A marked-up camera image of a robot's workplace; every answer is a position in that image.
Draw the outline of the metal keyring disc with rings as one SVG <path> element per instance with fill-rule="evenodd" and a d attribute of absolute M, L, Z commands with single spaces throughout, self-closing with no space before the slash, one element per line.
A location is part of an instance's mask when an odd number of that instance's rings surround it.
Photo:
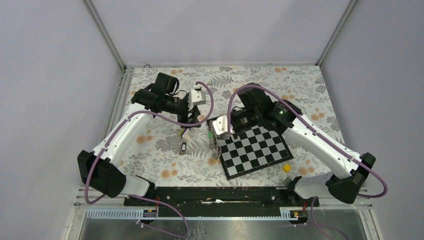
<path fill-rule="evenodd" d="M 218 160 L 221 157 L 221 147 L 219 145 L 220 140 L 217 139 L 217 137 L 215 136 L 215 134 L 212 131 L 209 131 L 209 132 L 211 132 L 213 134 L 212 138 L 208 138 L 209 139 L 209 148 L 212 151 L 212 157 L 214 159 Z"/>

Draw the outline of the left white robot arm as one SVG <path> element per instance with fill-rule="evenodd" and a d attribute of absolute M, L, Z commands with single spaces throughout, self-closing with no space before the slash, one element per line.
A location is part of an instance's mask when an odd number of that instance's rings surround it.
<path fill-rule="evenodd" d="M 180 81 L 159 73 L 155 82 L 139 89 L 130 100 L 123 117 L 93 150 L 82 150 L 77 156 L 80 177 L 85 185 L 84 197 L 89 204 L 88 190 L 93 188 L 103 196 L 136 195 L 144 206 L 152 204 L 155 192 L 142 177 L 119 170 L 120 161 L 138 135 L 162 112 L 177 117 L 172 123 L 182 128 L 200 127 L 198 106 L 206 103 L 206 85 L 196 82 L 183 98 L 177 97 Z"/>

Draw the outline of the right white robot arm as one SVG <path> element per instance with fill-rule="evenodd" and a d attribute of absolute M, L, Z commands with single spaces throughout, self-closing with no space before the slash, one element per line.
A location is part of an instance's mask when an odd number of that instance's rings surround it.
<path fill-rule="evenodd" d="M 253 126 L 264 127 L 304 147 L 324 163 L 330 171 L 313 177 L 296 177 L 288 191 L 287 201 L 301 205 L 312 197 L 331 196 L 345 204 L 353 204 L 370 174 L 376 157 L 359 153 L 320 130 L 302 110 L 270 90 L 249 83 L 232 94 L 225 114 L 223 131 L 232 134 Z"/>

